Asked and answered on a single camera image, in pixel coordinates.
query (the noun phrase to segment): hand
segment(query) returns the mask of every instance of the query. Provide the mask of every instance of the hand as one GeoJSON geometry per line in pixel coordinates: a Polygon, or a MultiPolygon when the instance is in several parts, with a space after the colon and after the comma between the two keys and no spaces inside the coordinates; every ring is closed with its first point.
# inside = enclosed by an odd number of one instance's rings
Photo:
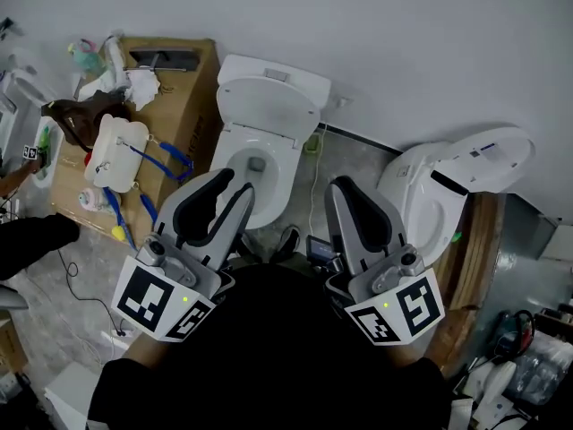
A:
{"type": "Polygon", "coordinates": [[[140,365],[154,369],[166,358],[167,353],[176,346],[181,346],[181,344],[161,342],[154,340],[145,333],[140,333],[124,353],[123,358],[129,358],[140,365]]]}
{"type": "Polygon", "coordinates": [[[26,164],[32,174],[36,174],[42,168],[42,159],[34,159],[26,164]]]}

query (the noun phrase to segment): toilet seat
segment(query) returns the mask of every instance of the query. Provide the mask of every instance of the toilet seat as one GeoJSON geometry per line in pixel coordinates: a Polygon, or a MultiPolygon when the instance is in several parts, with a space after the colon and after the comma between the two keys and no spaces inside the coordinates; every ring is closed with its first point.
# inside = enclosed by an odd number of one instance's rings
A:
{"type": "Polygon", "coordinates": [[[218,109],[225,123],[281,135],[302,145],[320,121],[321,111],[286,82],[250,76],[221,84],[218,109]]]}
{"type": "Polygon", "coordinates": [[[378,191],[398,208],[407,241],[430,266],[451,242],[467,195],[506,189],[523,176],[534,156],[533,142],[514,126],[454,143],[425,143],[386,167],[378,191]]]}
{"type": "Polygon", "coordinates": [[[255,204],[247,228],[261,228],[286,208],[304,143],[321,120],[330,80],[288,65],[229,55],[218,74],[218,109],[225,123],[211,170],[232,168],[235,177],[218,197],[245,183],[255,204]]]}
{"type": "Polygon", "coordinates": [[[211,170],[232,168],[235,177],[218,197],[217,213],[225,209],[238,186],[250,182],[255,189],[255,204],[247,228],[260,228],[277,219],[290,198],[300,154],[293,148],[292,139],[241,125],[229,125],[219,136],[211,170]],[[265,159],[264,179],[257,180],[256,173],[248,169],[246,159],[250,157],[265,159]]]}

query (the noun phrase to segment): toilet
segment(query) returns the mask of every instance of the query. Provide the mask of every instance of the toilet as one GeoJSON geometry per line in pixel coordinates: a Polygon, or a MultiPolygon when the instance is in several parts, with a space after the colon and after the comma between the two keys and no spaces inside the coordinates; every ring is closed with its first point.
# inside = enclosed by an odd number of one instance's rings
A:
{"type": "Polygon", "coordinates": [[[398,208],[408,242],[430,266],[456,233],[467,195],[505,190],[534,156],[534,143],[515,126],[424,143],[388,164],[378,191],[398,208]]]}
{"type": "Polygon", "coordinates": [[[321,120],[330,80],[282,64],[229,55],[218,75],[224,128],[210,170],[232,168],[235,177],[217,201],[251,183],[255,204],[247,228],[261,228],[285,209],[304,143],[321,120]]]}
{"type": "MultiPolygon", "coordinates": [[[[69,88],[66,87],[64,77],[28,49],[15,47],[8,56],[8,60],[12,67],[10,71],[11,81],[30,104],[36,108],[40,109],[52,100],[72,98],[71,85],[69,88]]],[[[34,142],[30,142],[30,145],[38,146],[41,134],[46,127],[50,138],[50,164],[31,177],[32,183],[40,189],[52,185],[56,160],[64,140],[64,132],[56,121],[48,116],[41,116],[36,137],[34,142]]]]}

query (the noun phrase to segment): plastic bag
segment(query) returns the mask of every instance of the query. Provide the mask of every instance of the plastic bag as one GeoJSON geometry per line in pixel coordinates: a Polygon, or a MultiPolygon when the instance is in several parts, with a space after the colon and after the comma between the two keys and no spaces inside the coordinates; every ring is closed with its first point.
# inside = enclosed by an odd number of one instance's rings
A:
{"type": "Polygon", "coordinates": [[[513,400],[541,406],[567,374],[573,362],[573,346],[537,331],[527,352],[514,362],[517,370],[505,394],[513,400]]]}

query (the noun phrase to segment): person's arm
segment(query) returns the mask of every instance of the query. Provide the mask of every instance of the person's arm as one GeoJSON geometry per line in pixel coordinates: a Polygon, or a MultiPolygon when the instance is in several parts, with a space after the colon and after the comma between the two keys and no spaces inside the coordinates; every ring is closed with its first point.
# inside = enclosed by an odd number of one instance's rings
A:
{"type": "Polygon", "coordinates": [[[172,342],[154,340],[142,333],[127,349],[122,358],[128,358],[149,369],[155,369],[165,359],[169,350],[175,346],[172,342]]]}
{"type": "Polygon", "coordinates": [[[379,349],[384,352],[390,363],[398,368],[412,365],[423,357],[411,346],[393,346],[379,349]]]}
{"type": "Polygon", "coordinates": [[[29,174],[33,174],[40,169],[39,159],[28,161],[18,170],[14,170],[4,178],[0,179],[0,197],[5,197],[24,183],[29,174]]]}

